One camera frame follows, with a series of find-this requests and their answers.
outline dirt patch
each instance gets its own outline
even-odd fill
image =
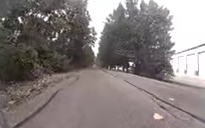
[[[69,79],[74,74],[45,75],[41,79],[26,81],[8,85],[4,91],[0,91],[0,106],[3,111],[9,112],[17,106],[33,99],[46,89],[53,87],[63,79]]]

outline building wall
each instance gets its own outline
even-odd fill
[[[171,63],[175,74],[205,78],[205,46],[175,54]]]

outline tall tree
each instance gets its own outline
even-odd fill
[[[93,56],[85,52],[94,44],[95,31],[86,0],[8,2],[10,10],[0,13],[1,80],[35,79],[89,64]]]
[[[100,61],[106,66],[118,65],[114,58],[123,55],[127,59],[120,63],[133,61],[136,74],[164,79],[172,75],[172,16],[153,0],[148,4],[142,1],[140,8],[137,5],[137,0],[127,0],[124,20],[116,13],[120,14],[120,6],[108,19],[101,37]]]

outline vegetation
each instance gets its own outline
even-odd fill
[[[0,82],[91,66],[86,0],[0,0]]]
[[[107,18],[102,32],[99,61],[102,67],[135,65],[134,73],[164,79],[172,75],[170,59],[174,51],[170,31],[172,16],[153,0],[148,4],[127,0]]]

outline fallen leaves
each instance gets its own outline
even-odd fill
[[[164,117],[158,113],[154,113],[153,118],[155,120],[163,120],[164,119]]]

